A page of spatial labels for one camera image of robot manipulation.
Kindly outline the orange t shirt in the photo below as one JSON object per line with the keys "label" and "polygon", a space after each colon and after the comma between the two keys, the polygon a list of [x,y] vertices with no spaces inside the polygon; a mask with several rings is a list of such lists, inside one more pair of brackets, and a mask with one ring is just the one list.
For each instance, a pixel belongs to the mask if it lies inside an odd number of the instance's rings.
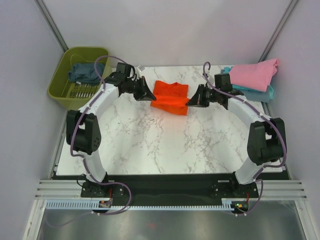
{"label": "orange t shirt", "polygon": [[178,82],[166,83],[156,80],[153,95],[156,100],[150,104],[151,107],[163,110],[170,114],[186,116],[188,113],[187,102],[189,86]]}

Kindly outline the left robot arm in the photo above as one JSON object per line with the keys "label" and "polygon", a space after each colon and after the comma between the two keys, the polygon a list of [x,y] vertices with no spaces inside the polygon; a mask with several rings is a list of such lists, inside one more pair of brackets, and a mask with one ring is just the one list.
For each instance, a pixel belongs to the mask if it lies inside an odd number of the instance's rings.
{"label": "left robot arm", "polygon": [[66,142],[70,155],[82,158],[86,179],[93,182],[92,191],[99,197],[110,191],[99,154],[102,143],[99,119],[122,94],[132,94],[136,101],[156,100],[142,71],[142,67],[119,62],[116,70],[102,80],[92,99],[78,110],[67,112]]}

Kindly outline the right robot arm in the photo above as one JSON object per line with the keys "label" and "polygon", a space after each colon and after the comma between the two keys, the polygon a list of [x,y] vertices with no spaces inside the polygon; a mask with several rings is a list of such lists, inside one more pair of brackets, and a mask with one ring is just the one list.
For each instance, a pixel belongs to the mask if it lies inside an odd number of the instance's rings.
{"label": "right robot arm", "polygon": [[203,78],[206,84],[198,86],[186,106],[207,108],[211,103],[218,103],[236,115],[249,130],[248,157],[235,171],[236,180],[229,184],[230,193],[240,197],[247,191],[247,184],[253,183],[264,169],[284,165],[275,163],[287,155],[285,124],[281,118],[271,118],[249,103],[240,90],[233,88],[229,74],[216,74],[214,83],[206,73]]}

